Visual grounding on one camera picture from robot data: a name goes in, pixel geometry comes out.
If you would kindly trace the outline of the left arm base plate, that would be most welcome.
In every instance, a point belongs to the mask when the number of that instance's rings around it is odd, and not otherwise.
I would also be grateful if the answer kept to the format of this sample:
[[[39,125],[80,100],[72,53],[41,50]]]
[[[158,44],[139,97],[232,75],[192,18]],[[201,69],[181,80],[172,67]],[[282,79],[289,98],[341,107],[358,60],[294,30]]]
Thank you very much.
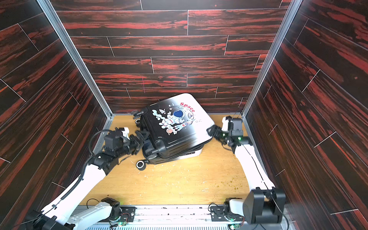
[[[131,223],[134,221],[136,215],[136,207],[120,206],[119,208],[113,208],[112,214],[99,222],[106,223],[118,223],[127,222]]]

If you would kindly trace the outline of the black white astronaut suitcase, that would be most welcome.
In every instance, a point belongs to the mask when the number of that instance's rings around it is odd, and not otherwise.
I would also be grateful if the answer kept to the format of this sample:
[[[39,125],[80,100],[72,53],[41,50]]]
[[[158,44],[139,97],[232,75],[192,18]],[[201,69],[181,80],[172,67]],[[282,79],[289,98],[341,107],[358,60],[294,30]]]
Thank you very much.
[[[215,123],[193,95],[184,93],[133,111],[136,126],[147,131],[136,167],[198,156],[212,140],[207,129]]]

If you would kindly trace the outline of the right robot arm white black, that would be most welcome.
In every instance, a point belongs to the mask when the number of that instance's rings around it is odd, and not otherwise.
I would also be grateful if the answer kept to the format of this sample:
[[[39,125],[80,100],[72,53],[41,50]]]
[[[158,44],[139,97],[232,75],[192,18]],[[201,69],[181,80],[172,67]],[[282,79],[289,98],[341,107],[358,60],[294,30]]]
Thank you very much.
[[[239,215],[248,224],[281,223],[286,194],[283,189],[276,188],[262,168],[253,143],[243,135],[242,119],[224,117],[222,127],[213,125],[207,133],[232,151],[241,164],[250,189],[246,199],[225,200],[224,217]]]

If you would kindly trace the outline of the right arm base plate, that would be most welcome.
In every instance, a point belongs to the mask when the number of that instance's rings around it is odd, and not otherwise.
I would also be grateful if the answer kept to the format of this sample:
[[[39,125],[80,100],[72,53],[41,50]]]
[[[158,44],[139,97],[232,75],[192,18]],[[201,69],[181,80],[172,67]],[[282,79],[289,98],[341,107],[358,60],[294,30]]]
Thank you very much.
[[[223,205],[211,203],[208,206],[212,222],[243,222],[243,216],[225,210]]]

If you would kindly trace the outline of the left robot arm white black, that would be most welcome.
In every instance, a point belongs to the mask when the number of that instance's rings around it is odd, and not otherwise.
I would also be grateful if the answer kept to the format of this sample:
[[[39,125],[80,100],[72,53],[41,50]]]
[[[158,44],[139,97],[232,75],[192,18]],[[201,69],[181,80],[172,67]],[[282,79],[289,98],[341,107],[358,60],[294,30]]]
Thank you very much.
[[[123,156],[136,155],[143,147],[149,132],[136,131],[130,135],[128,128],[106,130],[101,152],[91,153],[83,164],[80,175],[57,198],[41,211],[30,212],[25,221],[28,230],[85,230],[104,219],[119,221],[120,203],[114,199],[103,199],[95,207],[73,215],[79,203],[120,164]]]

